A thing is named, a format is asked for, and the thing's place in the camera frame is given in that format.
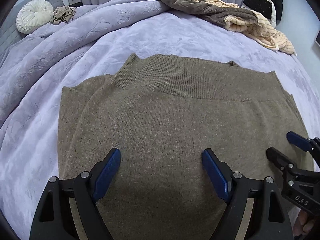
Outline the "person right hand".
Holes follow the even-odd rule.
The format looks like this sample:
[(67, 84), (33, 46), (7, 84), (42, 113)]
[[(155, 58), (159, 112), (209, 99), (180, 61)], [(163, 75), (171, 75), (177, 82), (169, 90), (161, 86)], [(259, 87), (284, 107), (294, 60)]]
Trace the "person right hand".
[(293, 225), (293, 235), (307, 235), (315, 224), (315, 220), (311, 219), (307, 212), (300, 210), (298, 217)]

